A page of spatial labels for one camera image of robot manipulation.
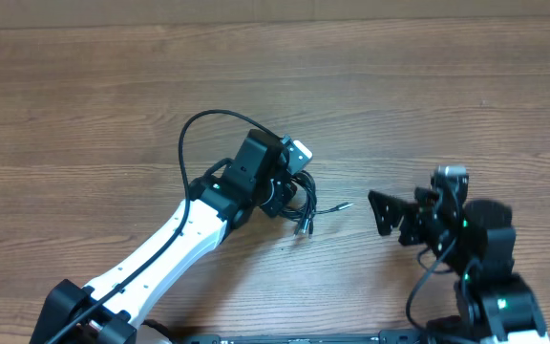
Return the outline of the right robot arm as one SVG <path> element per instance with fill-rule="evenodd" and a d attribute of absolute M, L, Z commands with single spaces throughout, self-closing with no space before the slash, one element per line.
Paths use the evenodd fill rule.
<path fill-rule="evenodd" d="M 490 199 L 468 200 L 469 180 L 461 166 L 438 167 L 430 187 L 417 187 L 410 202 L 375 190 L 368 194 L 380 235 L 397 229 L 402 246 L 425 245 L 435 257 L 413 287 L 406 315 L 439 265 L 458 277 L 458 313 L 425 325 L 413 320 L 412 335 L 421 343 L 547 343 L 539 302 L 513 271 L 513 211 Z"/>

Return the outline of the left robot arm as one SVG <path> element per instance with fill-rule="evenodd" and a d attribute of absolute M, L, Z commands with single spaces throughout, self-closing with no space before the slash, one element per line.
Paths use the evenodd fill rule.
<path fill-rule="evenodd" d="M 312 159 L 300 141 L 252 129 L 233 159 L 189 185 L 170 219 L 126 259 L 79 287 L 68 279 L 47 296 L 33 343 L 135 343 L 148 313 L 173 284 L 255 207 L 274 217 L 293 193 L 286 185 Z"/>

